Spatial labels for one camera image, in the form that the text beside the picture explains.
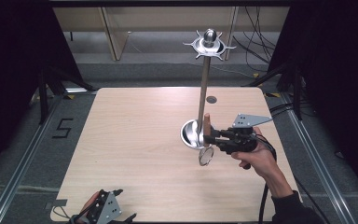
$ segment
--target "aluminum frame rail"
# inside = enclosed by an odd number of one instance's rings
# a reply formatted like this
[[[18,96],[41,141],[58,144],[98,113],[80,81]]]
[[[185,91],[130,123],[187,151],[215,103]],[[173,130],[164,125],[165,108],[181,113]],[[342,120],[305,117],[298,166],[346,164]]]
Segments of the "aluminum frame rail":
[[[290,103],[290,98],[287,93],[282,94],[282,99],[285,104]],[[339,219],[342,223],[356,223],[345,198],[342,196],[338,186],[328,172],[328,169],[325,166],[321,156],[319,155],[316,146],[313,144],[312,139],[310,138],[310,135],[308,134],[303,122],[296,118],[296,114],[292,110],[289,111],[289,117],[295,126],[301,142],[307,150],[310,160],[324,186],[324,189],[326,190],[328,197],[330,198],[332,205],[336,209]]]
[[[42,124],[40,124],[39,127],[37,128],[34,137],[31,140],[30,145],[25,150],[19,165],[17,166],[13,176],[8,181],[0,197],[0,223],[4,218],[11,202],[13,201],[17,188],[19,187],[22,178],[24,177],[25,173],[28,170],[29,165],[31,164],[34,158],[34,155],[39,147],[39,144],[42,141],[44,134],[46,133],[46,129],[48,128],[51,122],[51,117],[54,114],[58,105],[60,104],[61,99],[62,96],[54,97],[53,102],[50,105],[50,109],[49,109],[50,113],[48,113],[46,120]]]

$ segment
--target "metal rod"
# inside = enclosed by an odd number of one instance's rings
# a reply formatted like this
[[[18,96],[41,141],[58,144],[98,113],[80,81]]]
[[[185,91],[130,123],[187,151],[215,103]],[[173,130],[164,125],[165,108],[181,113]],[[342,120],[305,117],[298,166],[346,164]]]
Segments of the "metal rod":
[[[211,57],[204,56],[204,63],[202,67],[199,118],[197,119],[197,136],[200,136],[202,130],[202,121],[203,121],[203,113],[205,108],[206,90],[208,88],[208,75],[209,75],[210,65],[211,65]]]

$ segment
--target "human hand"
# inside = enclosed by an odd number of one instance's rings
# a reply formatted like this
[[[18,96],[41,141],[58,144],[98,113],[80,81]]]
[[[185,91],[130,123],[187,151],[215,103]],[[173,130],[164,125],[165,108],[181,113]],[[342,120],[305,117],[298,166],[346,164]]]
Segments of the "human hand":
[[[255,133],[258,137],[263,138],[262,133],[258,127],[254,127]],[[251,152],[234,152],[231,157],[236,160],[241,160],[240,167],[245,167],[251,164],[258,175],[265,178],[270,172],[279,169],[272,153],[262,143],[258,142],[255,150]]]
[[[254,127],[254,130],[260,138],[263,138],[258,127]],[[293,194],[271,151],[261,142],[257,143],[255,150],[251,152],[233,152],[231,157],[241,161],[240,167],[251,164],[255,168],[255,172],[266,180],[272,196],[281,198]]]

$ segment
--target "wooden tabletop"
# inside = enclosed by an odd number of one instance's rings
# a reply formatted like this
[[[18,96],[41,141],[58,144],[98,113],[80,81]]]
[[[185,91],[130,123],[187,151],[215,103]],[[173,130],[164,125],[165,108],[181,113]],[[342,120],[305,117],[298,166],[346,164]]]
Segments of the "wooden tabletop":
[[[258,88],[210,87],[207,96],[217,98],[205,106],[217,130],[230,127],[238,113],[270,116]],[[57,197],[67,200],[65,212],[78,214],[100,189],[123,189],[117,220],[137,213],[137,222],[257,221],[264,180],[217,147],[201,167],[199,151],[182,142],[181,128],[198,117],[199,101],[200,88],[99,90]],[[274,122],[259,127],[297,189]],[[273,215],[269,194],[264,219]],[[51,218],[67,220],[54,213]]]

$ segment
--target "black curtain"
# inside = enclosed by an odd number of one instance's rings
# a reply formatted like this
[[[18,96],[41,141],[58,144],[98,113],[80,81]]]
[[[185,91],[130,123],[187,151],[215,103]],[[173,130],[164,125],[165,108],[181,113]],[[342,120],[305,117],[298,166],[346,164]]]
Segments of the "black curtain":
[[[46,1],[0,1],[0,152],[8,147],[47,66],[81,80]]]
[[[303,75],[318,115],[358,175],[358,1],[327,6],[322,38]]]

